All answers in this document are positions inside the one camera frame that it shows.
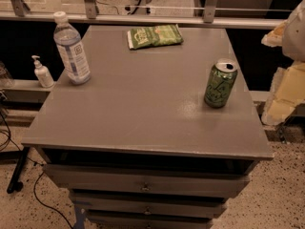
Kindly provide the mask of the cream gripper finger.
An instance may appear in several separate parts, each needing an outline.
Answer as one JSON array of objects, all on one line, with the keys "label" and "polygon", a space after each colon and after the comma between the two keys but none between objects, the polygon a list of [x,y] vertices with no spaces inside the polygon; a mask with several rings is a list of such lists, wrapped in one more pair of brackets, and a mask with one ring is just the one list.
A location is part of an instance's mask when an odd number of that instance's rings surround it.
[{"label": "cream gripper finger", "polygon": [[261,43],[267,47],[282,47],[283,46],[283,36],[286,29],[287,21],[284,20],[282,23],[278,24],[272,31],[269,31],[261,39]]},{"label": "cream gripper finger", "polygon": [[265,125],[284,122],[305,100],[305,63],[295,61],[289,68],[278,68],[261,117]]}]

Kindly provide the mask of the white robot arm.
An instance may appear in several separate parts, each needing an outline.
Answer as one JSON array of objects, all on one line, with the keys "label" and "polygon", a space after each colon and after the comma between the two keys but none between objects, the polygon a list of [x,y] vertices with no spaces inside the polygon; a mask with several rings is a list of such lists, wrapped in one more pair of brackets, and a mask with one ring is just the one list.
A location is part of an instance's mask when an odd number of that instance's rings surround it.
[{"label": "white robot arm", "polygon": [[282,53],[293,60],[287,69],[277,68],[263,109],[262,122],[276,126],[305,100],[305,0],[287,20],[265,34],[261,43],[281,47]]}]

